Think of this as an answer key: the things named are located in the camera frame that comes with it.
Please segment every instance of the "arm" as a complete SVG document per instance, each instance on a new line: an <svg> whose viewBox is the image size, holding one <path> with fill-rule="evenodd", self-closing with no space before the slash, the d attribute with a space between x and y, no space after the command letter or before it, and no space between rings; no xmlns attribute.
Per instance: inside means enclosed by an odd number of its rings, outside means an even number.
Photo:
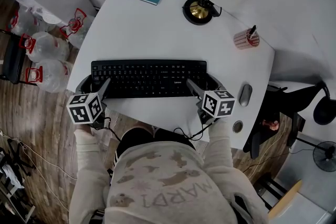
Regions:
<svg viewBox="0 0 336 224"><path fill-rule="evenodd" d="M88 125L75 130L78 174L70 203L70 224L87 224L97 209L105 209L103 189L109 184L97 140Z"/></svg>
<svg viewBox="0 0 336 224"><path fill-rule="evenodd" d="M220 119L209 127L210 142L206 150L203 170L229 202L233 202L237 194L244 198L254 223L268 223L265 204L248 178L233 167L229 128L225 119Z"/></svg>

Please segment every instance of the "black keyboard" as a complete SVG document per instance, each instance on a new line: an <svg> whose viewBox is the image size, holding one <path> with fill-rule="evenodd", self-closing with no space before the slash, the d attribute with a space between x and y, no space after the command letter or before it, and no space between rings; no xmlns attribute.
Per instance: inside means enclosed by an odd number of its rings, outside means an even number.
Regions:
<svg viewBox="0 0 336 224"><path fill-rule="evenodd" d="M206 61L191 60L107 60L93 61L92 91L110 77L107 98L192 96L186 80L206 87Z"/></svg>

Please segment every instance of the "white desk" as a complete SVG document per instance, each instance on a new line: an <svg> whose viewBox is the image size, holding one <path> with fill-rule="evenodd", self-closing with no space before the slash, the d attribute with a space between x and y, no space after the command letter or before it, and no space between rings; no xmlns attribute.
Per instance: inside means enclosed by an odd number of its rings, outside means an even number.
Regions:
<svg viewBox="0 0 336 224"><path fill-rule="evenodd" d="M91 62L111 59L186 59L207 61L215 76L235 97L242 85L253 87L250 103L237 103L229 118L232 126L242 120L239 134L232 132L232 147L243 148L259 112L269 80L274 50L263 41L257 48L238 50L233 35L245 27L225 12L205 26L195 26L183 16L186 0L161 0L158 6L139 0L106 0L78 53L68 90L91 74ZM113 110L137 120L185 133L201 130L197 99L153 98L110 99ZM208 141L208 132L203 140Z"/></svg>

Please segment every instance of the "brass lamp shade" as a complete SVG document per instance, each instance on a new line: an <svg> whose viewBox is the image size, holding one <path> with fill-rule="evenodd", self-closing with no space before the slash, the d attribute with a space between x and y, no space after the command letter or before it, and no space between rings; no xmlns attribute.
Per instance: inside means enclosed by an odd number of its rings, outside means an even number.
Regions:
<svg viewBox="0 0 336 224"><path fill-rule="evenodd" d="M190 12L198 19L204 19L208 16L209 11L205 8L198 5L198 2L195 1L190 5Z"/></svg>

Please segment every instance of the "sweater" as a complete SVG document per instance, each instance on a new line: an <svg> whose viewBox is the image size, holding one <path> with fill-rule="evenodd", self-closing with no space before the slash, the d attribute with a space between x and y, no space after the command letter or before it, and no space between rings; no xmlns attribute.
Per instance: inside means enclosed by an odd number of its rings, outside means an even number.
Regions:
<svg viewBox="0 0 336 224"><path fill-rule="evenodd" d="M76 130L78 179L70 224L88 224L104 210L105 224L266 224L267 210L248 178L233 168L228 126L209 128L205 160L178 142L127 149L109 186L97 140Z"/></svg>

